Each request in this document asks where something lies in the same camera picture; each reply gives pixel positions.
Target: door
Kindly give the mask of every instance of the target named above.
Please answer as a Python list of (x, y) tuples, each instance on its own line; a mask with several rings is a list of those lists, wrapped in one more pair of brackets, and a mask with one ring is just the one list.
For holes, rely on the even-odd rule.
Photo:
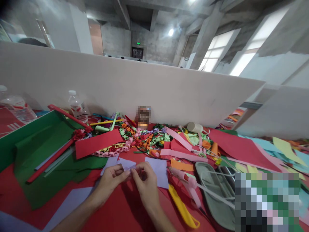
[(143, 58), (143, 48), (134, 48), (132, 47), (132, 57), (142, 59)]

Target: red stick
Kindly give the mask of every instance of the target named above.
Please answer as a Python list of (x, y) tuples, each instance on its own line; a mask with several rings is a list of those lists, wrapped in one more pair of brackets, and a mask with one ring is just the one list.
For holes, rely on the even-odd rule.
[(72, 115), (68, 114), (67, 112), (65, 112), (64, 110), (60, 109), (59, 107), (57, 106), (54, 106), (54, 105), (49, 105), (48, 106), (49, 109), (51, 110), (56, 110), (58, 111), (59, 113), (62, 113), (64, 116), (67, 116), (69, 119), (72, 119), (74, 122), (77, 122), (78, 124), (80, 124), (81, 126), (85, 127), (85, 128), (88, 128), (90, 129), (91, 131), (93, 131), (93, 129), (86, 125), (85, 123), (79, 121), (78, 119), (76, 119), (75, 117), (73, 117)]
[(63, 152), (65, 152), (66, 149), (68, 149), (72, 144), (74, 143), (74, 140), (71, 139), (68, 141), (63, 148), (61, 148), (56, 154), (54, 154), (53, 157), (51, 157), (45, 164), (43, 164), (42, 167), (40, 167), (33, 175), (27, 180), (28, 183), (32, 183), (36, 178), (39, 177), (59, 156), (62, 155)]

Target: person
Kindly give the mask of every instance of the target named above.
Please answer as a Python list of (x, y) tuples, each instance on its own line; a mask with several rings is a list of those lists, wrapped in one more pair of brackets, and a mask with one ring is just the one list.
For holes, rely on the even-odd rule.
[(159, 232), (175, 232), (174, 226), (160, 206), (157, 176), (148, 162), (139, 163), (135, 169), (131, 169), (131, 172), (130, 170), (123, 171), (120, 164), (106, 168), (97, 188), (52, 232), (80, 231), (90, 216), (104, 205), (114, 189), (131, 177), (136, 183), (142, 203), (156, 230)]

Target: bottle cap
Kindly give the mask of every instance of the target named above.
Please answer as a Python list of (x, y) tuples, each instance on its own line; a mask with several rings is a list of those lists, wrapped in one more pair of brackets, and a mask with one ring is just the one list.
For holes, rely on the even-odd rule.
[(69, 94), (70, 95), (76, 95), (76, 91), (75, 90), (69, 90)]
[(7, 87), (5, 87), (4, 85), (0, 85), (0, 92), (4, 91), (7, 91)]

